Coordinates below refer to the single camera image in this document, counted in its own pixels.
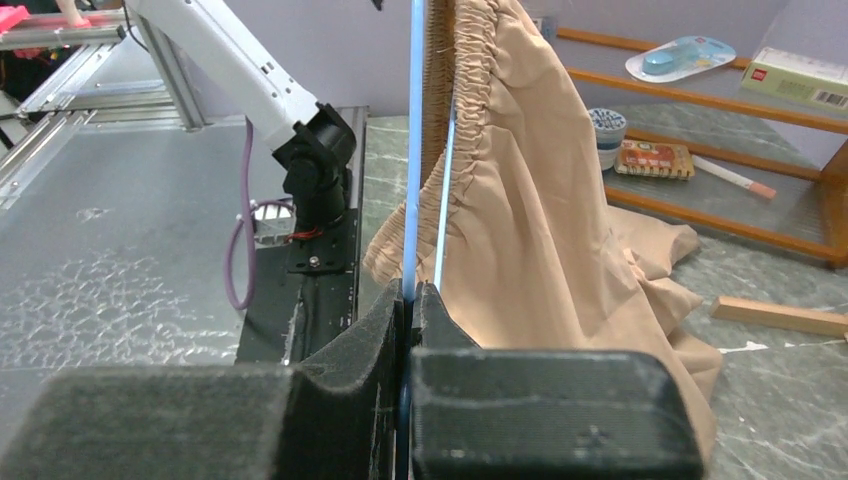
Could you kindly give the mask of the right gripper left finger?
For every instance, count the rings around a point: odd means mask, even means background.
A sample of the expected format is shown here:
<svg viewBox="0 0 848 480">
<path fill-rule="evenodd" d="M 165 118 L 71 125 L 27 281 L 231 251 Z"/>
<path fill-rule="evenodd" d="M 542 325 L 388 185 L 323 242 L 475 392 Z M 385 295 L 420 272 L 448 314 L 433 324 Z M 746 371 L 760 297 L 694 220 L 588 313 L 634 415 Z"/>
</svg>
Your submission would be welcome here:
<svg viewBox="0 0 848 480">
<path fill-rule="evenodd" d="M 5 479 L 388 479 L 398 281 L 291 365 L 98 367 L 55 377 Z"/>
</svg>

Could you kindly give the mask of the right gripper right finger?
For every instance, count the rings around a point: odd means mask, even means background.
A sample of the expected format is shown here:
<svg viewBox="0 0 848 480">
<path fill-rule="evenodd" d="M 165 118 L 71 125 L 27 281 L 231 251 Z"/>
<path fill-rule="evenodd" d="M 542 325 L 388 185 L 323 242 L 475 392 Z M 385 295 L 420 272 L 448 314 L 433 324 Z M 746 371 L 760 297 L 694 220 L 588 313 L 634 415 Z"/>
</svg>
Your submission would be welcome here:
<svg viewBox="0 0 848 480">
<path fill-rule="evenodd" d="M 679 388 L 627 350 L 479 347 L 439 290 L 417 288 L 409 361 L 417 479 L 700 479 Z"/>
</svg>

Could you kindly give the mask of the beige shorts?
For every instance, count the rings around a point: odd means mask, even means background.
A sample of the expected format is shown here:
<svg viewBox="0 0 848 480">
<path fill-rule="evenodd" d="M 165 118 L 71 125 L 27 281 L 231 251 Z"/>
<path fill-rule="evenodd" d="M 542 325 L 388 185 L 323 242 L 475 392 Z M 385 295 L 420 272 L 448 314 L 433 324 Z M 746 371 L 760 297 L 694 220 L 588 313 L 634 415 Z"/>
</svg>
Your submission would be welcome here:
<svg viewBox="0 0 848 480">
<path fill-rule="evenodd" d="M 656 357 L 709 459 L 722 355 L 671 277 L 697 234 L 608 204 L 588 110 L 523 6 L 431 2 L 423 97 L 417 279 L 444 232 L 442 297 L 479 345 Z"/>
</svg>

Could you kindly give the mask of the blue wire hanger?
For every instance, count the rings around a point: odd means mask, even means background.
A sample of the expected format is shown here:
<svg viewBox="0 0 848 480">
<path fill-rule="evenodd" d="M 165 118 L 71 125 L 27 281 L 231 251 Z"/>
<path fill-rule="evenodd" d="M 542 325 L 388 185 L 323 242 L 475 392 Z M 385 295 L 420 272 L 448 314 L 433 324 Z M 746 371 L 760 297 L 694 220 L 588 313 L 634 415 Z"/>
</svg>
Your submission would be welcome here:
<svg viewBox="0 0 848 480">
<path fill-rule="evenodd" d="M 403 259 L 401 290 L 403 298 L 402 374 L 398 395 L 395 436 L 394 477 L 410 477 L 412 438 L 411 351 L 413 348 L 413 318 L 417 289 L 417 246 L 420 205 L 420 183 L 423 173 L 424 133 L 424 76 L 427 46 L 429 2 L 410 2 L 409 75 L 408 75 L 408 164 L 407 191 L 404 213 Z"/>
</svg>

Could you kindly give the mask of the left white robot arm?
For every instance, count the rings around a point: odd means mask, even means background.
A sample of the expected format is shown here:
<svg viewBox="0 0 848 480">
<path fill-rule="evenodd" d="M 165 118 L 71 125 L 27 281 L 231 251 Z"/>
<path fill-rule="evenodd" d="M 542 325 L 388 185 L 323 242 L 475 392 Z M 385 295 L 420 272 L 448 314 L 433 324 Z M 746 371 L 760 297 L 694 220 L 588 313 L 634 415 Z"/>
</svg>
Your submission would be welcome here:
<svg viewBox="0 0 848 480">
<path fill-rule="evenodd" d="M 285 169 L 300 225 L 322 228 L 348 208 L 351 126 L 301 86 L 223 1 L 130 1 L 232 101 Z"/>
</svg>

